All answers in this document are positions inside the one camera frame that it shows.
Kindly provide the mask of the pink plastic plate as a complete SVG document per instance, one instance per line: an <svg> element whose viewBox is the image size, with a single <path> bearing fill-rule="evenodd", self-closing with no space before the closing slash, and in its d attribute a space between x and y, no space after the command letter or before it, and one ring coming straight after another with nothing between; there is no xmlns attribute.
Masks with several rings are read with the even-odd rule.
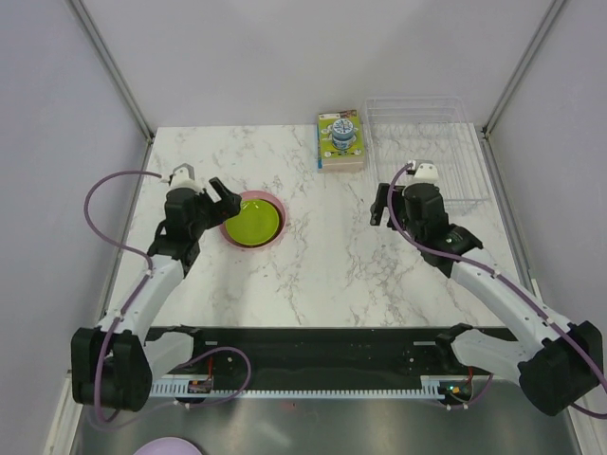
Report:
<svg viewBox="0 0 607 455"><path fill-rule="evenodd" d="M232 246L243 248L243 249L259 249L259 248L262 248L265 246L270 246L272 243L277 242L278 239L280 238L280 236L282 235L283 230L285 229L285 225L286 225L286 221L287 221L286 210L285 210L285 206L283 205L283 203L276 196L274 196L273 194L271 194L267 191L244 191L241 193L241 197L242 197L242 203L249 199L259 198L259 199L267 200L268 202L273 204L276 207L276 209L280 212L281 227L279 228L278 233L275 235L275 237L270 242L268 242L262 246L245 247L245 246L240 246L240 245L234 243L232 240L230 240L227 237L226 231L224 230L224 223L223 223L220 226L220 231L221 231L224 239Z"/></svg>

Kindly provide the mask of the green plastic plate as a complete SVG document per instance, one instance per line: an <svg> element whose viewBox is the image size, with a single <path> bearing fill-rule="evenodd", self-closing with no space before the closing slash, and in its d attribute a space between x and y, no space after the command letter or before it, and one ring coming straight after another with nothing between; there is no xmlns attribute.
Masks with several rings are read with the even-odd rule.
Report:
<svg viewBox="0 0 607 455"><path fill-rule="evenodd" d="M270 242L281 227L281 215L264 199L244 201L238 215L224 223L227 237L245 247L262 246Z"/></svg>

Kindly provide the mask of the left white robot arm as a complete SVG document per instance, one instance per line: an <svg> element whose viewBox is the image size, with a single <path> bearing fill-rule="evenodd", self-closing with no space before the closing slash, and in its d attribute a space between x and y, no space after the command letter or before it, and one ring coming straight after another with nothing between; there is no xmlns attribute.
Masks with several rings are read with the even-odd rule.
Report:
<svg viewBox="0 0 607 455"><path fill-rule="evenodd" d="M210 181L217 200L186 173L172 173L168 184L164 218L148 249L136 252L145 262L138 281L117 309L71 338L72 397L96 413L139 411L163 375L178 367L197 373L208 362L207 348L189 335L168 333L154 341L147 335L192 269L202 235L238 215L242 198L218 178Z"/></svg>

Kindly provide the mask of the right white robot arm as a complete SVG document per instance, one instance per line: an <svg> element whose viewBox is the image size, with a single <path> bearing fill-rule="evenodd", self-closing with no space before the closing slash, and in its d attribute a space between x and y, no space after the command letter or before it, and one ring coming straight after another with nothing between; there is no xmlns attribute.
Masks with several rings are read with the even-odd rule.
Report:
<svg viewBox="0 0 607 455"><path fill-rule="evenodd" d="M381 183L370 208L377 227L399 232L423 260L485 305L515 337L506 341L459 323L436 339L436 366L445 373L473 367L518 385L542 413L555 416L606 385L603 341L589 321L573 323L499 272L483 243L451 223L439 189L430 183Z"/></svg>

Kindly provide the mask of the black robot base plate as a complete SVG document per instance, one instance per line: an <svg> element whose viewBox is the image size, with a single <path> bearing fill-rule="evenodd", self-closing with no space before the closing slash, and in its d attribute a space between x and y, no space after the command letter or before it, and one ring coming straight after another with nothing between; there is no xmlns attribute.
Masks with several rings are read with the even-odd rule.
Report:
<svg viewBox="0 0 607 455"><path fill-rule="evenodd" d="M446 365L430 328L211 328L173 326L193 339L195 362L175 373L209 373L237 389L260 385L411 386L422 375L480 377Z"/></svg>

